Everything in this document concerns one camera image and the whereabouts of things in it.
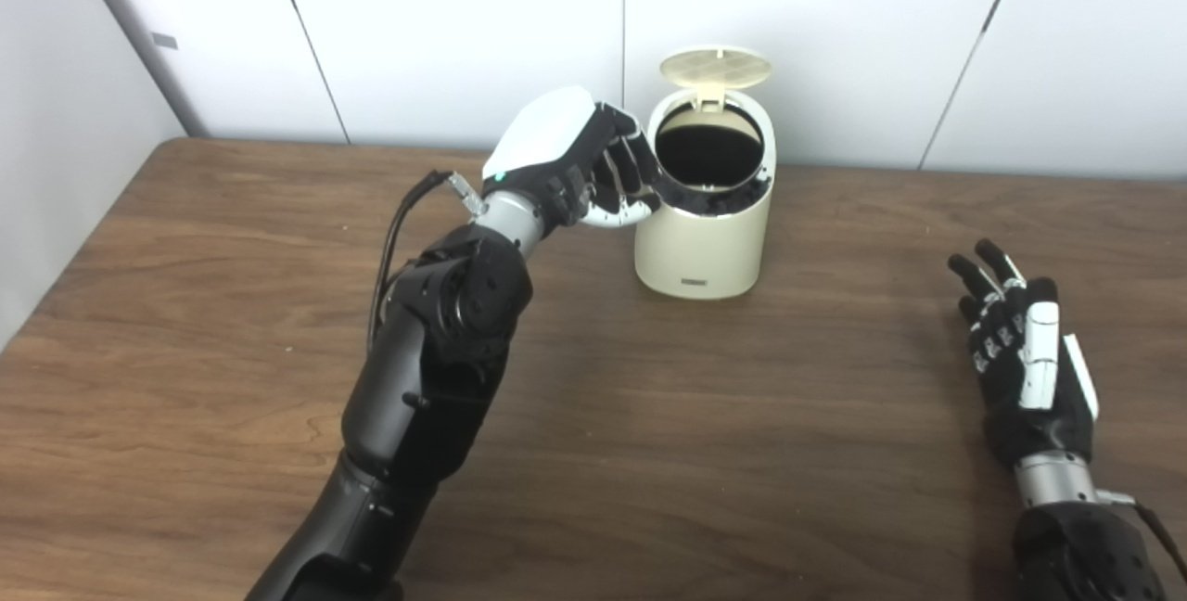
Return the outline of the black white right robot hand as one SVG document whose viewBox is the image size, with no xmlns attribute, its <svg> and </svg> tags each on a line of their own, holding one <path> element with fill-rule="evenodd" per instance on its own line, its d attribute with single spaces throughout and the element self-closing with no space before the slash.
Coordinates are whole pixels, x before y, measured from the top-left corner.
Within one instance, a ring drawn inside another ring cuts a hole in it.
<svg viewBox="0 0 1187 601">
<path fill-rule="evenodd" d="M 953 254 L 947 267 L 967 291 L 958 310 L 990 451 L 1008 468 L 1033 454 L 1091 461 L 1099 400 L 1079 340 L 1065 328 L 1056 283 L 1022 276 L 990 238 L 975 243 L 975 255 L 978 262 Z"/>
</svg>

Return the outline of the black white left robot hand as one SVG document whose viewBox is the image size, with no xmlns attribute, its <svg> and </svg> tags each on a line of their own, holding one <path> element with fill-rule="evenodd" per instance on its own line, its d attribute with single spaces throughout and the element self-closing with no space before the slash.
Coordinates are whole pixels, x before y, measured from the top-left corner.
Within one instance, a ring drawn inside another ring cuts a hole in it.
<svg viewBox="0 0 1187 601">
<path fill-rule="evenodd" d="M 639 224 L 661 207 L 656 178 L 636 118 L 570 86 L 518 112 L 482 169 L 482 195 L 521 196 L 548 238 L 559 226 Z"/>
</svg>

